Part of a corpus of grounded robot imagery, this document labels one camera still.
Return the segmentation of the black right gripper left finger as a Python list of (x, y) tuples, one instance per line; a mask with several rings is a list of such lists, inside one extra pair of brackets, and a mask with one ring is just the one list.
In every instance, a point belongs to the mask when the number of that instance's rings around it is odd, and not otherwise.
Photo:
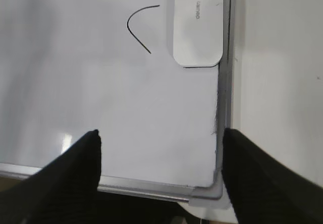
[(95, 223), (101, 138), (87, 132), (36, 174), (1, 192), (1, 223)]

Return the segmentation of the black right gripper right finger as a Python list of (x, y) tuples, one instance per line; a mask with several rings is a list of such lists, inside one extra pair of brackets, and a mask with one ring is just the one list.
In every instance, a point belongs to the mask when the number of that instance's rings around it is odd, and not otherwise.
[(226, 128), (222, 176), (238, 223), (322, 223), (322, 187)]

